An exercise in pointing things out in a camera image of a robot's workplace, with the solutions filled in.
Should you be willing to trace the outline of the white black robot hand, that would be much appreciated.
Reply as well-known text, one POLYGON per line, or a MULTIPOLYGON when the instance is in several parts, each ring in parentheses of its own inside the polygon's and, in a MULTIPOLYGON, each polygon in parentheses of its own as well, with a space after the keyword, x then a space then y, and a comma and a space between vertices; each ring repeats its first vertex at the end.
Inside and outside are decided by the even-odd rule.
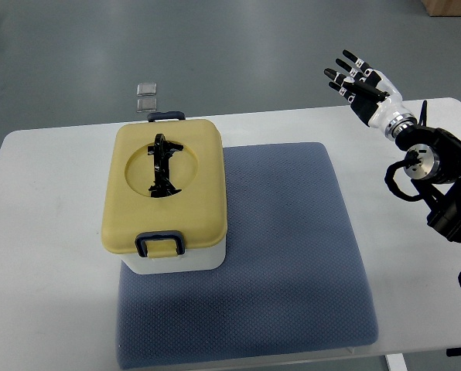
POLYGON ((390 140, 399 129, 417 124, 415 115, 404 107, 401 93, 380 70, 346 49, 336 64, 340 71, 324 70, 329 87, 349 103, 363 124, 390 140))

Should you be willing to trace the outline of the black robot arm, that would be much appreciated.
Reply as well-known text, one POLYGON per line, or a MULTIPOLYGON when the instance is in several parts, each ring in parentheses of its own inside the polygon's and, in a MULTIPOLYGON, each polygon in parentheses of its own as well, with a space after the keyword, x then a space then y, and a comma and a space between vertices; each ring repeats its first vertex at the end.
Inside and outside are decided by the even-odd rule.
MULTIPOLYGON (((407 202, 425 201, 427 225, 450 242, 461 243, 461 140, 427 125, 428 102, 420 118, 402 121, 392 131, 405 157, 388 166, 388 189, 407 202)), ((461 272, 458 275, 461 287, 461 272)))

